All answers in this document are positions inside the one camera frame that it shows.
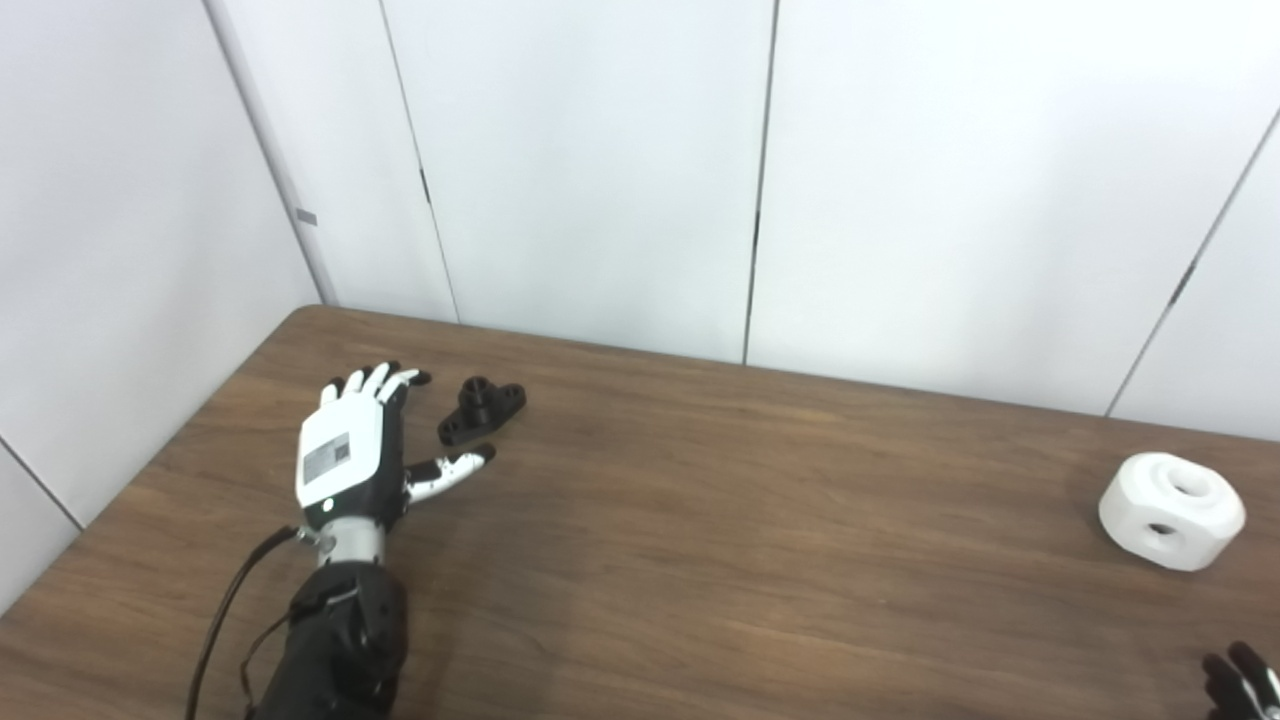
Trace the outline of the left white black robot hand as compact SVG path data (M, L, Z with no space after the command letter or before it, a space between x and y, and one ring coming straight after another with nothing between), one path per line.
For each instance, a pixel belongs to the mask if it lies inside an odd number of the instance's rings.
M389 530L410 506L495 459L497 448L481 443L425 462L404 461L407 396L429 380L425 372L389 361L325 384L317 409L300 428L297 451L294 495L310 528L364 518Z

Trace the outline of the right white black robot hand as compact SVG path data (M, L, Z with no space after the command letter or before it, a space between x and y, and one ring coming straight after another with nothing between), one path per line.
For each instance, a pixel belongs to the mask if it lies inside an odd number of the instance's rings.
M1230 643L1225 655L1201 661L1204 693L1212 707L1207 719L1279 719L1277 671L1248 643Z

